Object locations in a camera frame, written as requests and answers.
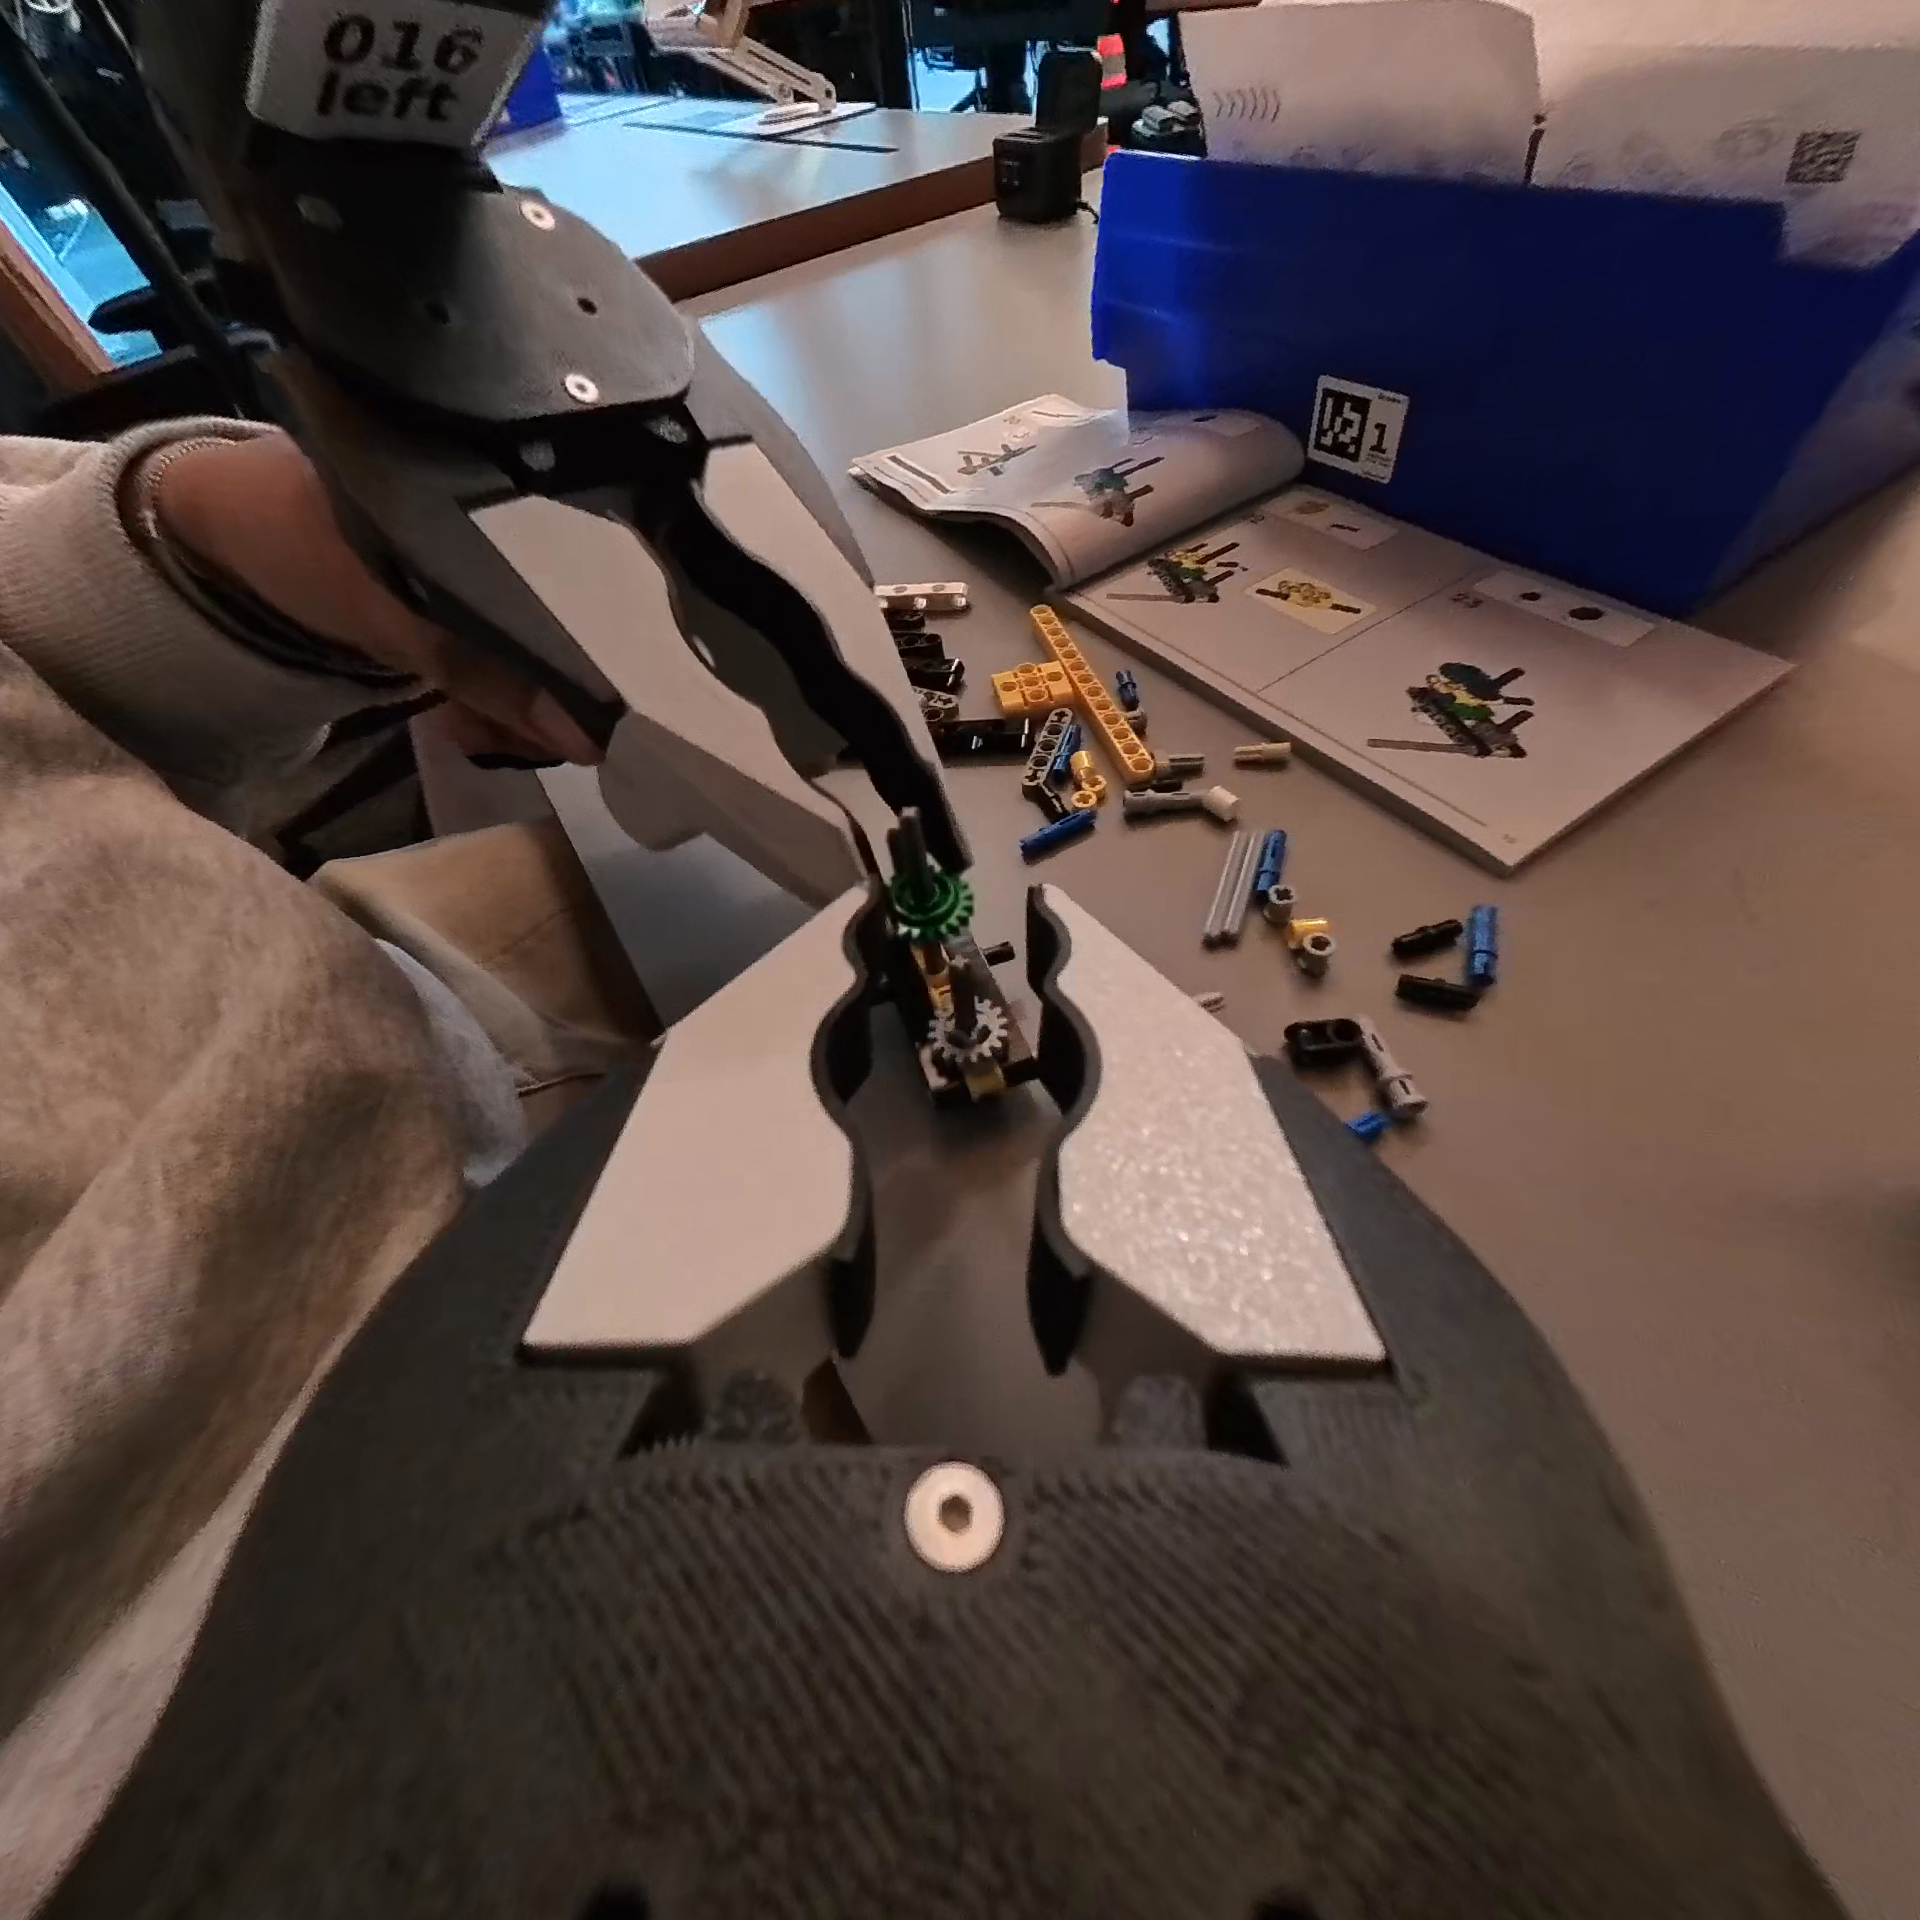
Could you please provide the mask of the scattered small lego pins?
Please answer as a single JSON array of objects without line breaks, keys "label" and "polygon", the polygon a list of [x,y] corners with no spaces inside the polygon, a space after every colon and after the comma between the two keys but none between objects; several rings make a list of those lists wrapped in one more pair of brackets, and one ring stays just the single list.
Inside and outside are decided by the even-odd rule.
[{"label": "scattered small lego pins", "polygon": [[[1021,843],[1023,853],[1041,853],[1093,827],[1097,781],[1089,760],[1084,752],[1077,752],[1069,767],[1069,795],[1064,800],[1056,793],[1051,795],[1056,809],[1048,827],[1029,834]],[[1238,800],[1221,783],[1204,787],[1188,786],[1188,777],[1197,777],[1200,771],[1203,760],[1196,755],[1169,760],[1159,781],[1121,795],[1121,821],[1142,825],[1155,818],[1211,818],[1213,825],[1230,829],[1230,841],[1237,829],[1263,832],[1263,867],[1254,881],[1254,899],[1241,934],[1249,922],[1260,920],[1280,934],[1286,959],[1301,977],[1327,977],[1337,957],[1337,933],[1327,915],[1303,911],[1301,898],[1289,885],[1289,832],[1277,825],[1254,829],[1244,823]],[[1221,870],[1230,853],[1230,841],[1221,857]],[[1203,943],[1215,886],[1203,918]],[[1497,904],[1476,902],[1465,915],[1405,928],[1388,941],[1388,955],[1401,965],[1425,961],[1441,952],[1455,952],[1455,974],[1437,976],[1404,969],[1393,981],[1397,1002],[1445,1016],[1463,1016],[1476,1009],[1484,995],[1497,985],[1502,969],[1502,920]],[[1332,1071],[1351,1065],[1367,1069],[1373,1086],[1373,1104],[1347,1122],[1349,1134],[1360,1143],[1373,1145],[1409,1127],[1428,1110],[1425,1093],[1404,1067],[1388,1043],[1382,1027],[1371,1016],[1317,1014],[1295,1019],[1284,1026],[1281,1051],[1286,1062],[1297,1071]]]}]

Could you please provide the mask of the lego instruction booklet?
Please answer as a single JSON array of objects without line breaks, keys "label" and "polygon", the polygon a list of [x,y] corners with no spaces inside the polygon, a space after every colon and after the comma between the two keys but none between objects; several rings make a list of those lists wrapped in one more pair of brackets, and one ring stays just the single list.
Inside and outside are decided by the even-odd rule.
[{"label": "lego instruction booklet", "polygon": [[847,473],[1016,536],[1057,610],[1495,872],[1792,672],[1319,486],[1241,409],[1040,395]]}]

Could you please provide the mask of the wooden table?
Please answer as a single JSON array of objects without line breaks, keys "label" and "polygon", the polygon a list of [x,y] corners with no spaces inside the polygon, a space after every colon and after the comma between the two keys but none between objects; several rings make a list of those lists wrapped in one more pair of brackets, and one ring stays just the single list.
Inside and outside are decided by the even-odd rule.
[{"label": "wooden table", "polygon": [[751,134],[733,127],[745,114],[723,99],[565,95],[557,123],[493,137],[487,159],[681,302],[991,207],[995,138],[1029,123],[857,102],[839,121]]}]

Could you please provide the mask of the green gear lego assembly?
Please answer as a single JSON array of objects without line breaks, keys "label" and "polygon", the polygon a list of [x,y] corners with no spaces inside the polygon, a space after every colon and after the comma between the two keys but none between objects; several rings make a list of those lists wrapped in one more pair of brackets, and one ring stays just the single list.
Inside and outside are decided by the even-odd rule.
[{"label": "green gear lego assembly", "polygon": [[991,955],[974,934],[971,881],[933,855],[913,806],[896,816],[886,849],[883,983],[913,1043],[927,1095],[960,1109],[1033,1082],[1038,1056],[1001,991]]}]

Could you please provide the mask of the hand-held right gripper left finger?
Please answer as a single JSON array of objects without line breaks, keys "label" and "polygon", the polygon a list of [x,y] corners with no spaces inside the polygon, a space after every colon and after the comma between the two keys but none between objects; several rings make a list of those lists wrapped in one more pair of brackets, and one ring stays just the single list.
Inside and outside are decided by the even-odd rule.
[{"label": "hand-held right gripper left finger", "polygon": [[876,1307],[873,1182],[847,1101],[873,1067],[877,886],[857,885],[671,1024],[524,1330],[541,1359],[800,1385]]}]

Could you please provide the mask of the black box device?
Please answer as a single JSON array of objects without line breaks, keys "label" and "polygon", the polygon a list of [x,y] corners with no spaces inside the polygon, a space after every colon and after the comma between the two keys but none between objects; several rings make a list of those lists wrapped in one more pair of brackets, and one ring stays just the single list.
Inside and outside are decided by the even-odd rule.
[{"label": "black box device", "polygon": [[991,200],[1004,221],[1021,226],[1069,224],[1079,214],[1097,218],[1088,197],[1108,151],[1103,127],[1012,127],[991,143]]}]

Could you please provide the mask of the blue plastic bin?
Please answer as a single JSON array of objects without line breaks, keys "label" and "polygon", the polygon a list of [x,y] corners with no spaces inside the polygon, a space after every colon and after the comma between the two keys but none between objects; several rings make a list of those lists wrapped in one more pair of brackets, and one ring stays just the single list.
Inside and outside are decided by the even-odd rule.
[{"label": "blue plastic bin", "polygon": [[1684,616],[1915,465],[1915,271],[1761,200],[1121,151],[1089,338],[1135,409],[1277,418],[1375,511]]}]

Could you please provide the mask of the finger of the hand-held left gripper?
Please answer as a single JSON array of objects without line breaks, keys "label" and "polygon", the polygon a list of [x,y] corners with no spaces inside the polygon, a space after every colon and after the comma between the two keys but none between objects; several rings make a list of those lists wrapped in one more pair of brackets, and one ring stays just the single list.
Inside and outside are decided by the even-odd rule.
[{"label": "finger of the hand-held left gripper", "polygon": [[632,843],[708,835],[808,904],[870,875],[857,821],[815,786],[837,735],[769,641],[605,513],[518,495],[471,521],[623,704],[598,787]]},{"label": "finger of the hand-held left gripper", "polygon": [[847,519],[765,398],[723,357],[696,357],[676,419],[688,427],[688,501],[660,519],[656,555],[695,656],[751,720],[727,759],[780,793],[781,825],[751,864],[789,889],[844,889],[873,857],[857,818],[821,787],[849,754],[884,829],[913,811],[925,849],[965,872],[971,849],[912,686],[884,629]]}]

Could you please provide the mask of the person's grey sweatshirt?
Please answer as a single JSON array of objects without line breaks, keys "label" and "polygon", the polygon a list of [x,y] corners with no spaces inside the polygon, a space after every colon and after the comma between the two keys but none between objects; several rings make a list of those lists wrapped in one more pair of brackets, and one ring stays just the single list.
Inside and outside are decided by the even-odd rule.
[{"label": "person's grey sweatshirt", "polygon": [[537,1122],[5,646],[5,1883],[126,1781],[321,1367]]}]

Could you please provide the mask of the person's tan trousers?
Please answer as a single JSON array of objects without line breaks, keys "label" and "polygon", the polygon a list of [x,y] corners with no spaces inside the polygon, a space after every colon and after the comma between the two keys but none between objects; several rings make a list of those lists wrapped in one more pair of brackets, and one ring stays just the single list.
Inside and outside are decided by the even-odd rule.
[{"label": "person's tan trousers", "polygon": [[662,1032],[565,829],[508,823],[331,858],[310,886],[433,983],[460,1035],[484,1038],[531,1120],[643,1056]]}]

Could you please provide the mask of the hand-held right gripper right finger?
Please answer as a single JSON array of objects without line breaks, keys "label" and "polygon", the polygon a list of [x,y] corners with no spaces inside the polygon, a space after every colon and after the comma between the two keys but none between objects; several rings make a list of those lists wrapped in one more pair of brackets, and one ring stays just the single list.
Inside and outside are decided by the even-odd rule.
[{"label": "hand-held right gripper right finger", "polygon": [[1067,890],[1027,894],[1048,1374],[1379,1374],[1384,1343],[1246,1043]]}]

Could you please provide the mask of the person's left hand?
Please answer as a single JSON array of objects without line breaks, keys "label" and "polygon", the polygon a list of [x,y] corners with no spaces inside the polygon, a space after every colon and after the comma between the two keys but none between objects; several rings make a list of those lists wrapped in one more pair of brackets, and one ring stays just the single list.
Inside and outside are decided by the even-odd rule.
[{"label": "person's left hand", "polygon": [[411,674],[439,704],[427,720],[469,760],[598,765],[605,747],[527,672],[463,640],[430,632]]}]

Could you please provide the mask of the white cardboard box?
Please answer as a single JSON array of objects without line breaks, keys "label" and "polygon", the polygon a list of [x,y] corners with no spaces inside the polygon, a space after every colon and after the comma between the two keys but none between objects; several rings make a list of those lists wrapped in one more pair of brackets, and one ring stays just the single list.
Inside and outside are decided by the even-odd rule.
[{"label": "white cardboard box", "polygon": [[1547,88],[1540,187],[1756,200],[1782,254],[1880,265],[1918,226],[1913,42],[1625,45]]},{"label": "white cardboard box", "polygon": [[1519,185],[1543,105],[1532,17],[1493,2],[1260,5],[1188,14],[1207,155]]}]

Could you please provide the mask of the person's left forearm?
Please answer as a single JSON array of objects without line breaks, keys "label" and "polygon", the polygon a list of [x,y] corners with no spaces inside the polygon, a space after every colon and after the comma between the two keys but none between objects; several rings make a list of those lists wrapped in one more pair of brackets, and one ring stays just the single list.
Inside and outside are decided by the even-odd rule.
[{"label": "person's left forearm", "polygon": [[263,423],[180,418],[111,438],[3,438],[5,646],[79,717],[209,821],[270,832],[328,754],[427,699],[241,582],[184,536],[168,482],[198,457],[264,447],[312,480]]}]

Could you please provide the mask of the long yellow lego beam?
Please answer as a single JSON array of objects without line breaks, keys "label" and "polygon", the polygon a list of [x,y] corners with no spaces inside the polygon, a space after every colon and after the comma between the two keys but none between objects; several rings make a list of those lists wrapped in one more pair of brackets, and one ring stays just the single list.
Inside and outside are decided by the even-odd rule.
[{"label": "long yellow lego beam", "polygon": [[1064,621],[1046,606],[1029,610],[1029,623],[1046,656],[1067,674],[1069,705],[1081,717],[1088,735],[1099,743],[1120,783],[1128,790],[1147,787],[1163,777],[1160,762],[1147,749],[1142,735],[1118,705],[1108,682],[1079,646]]}]

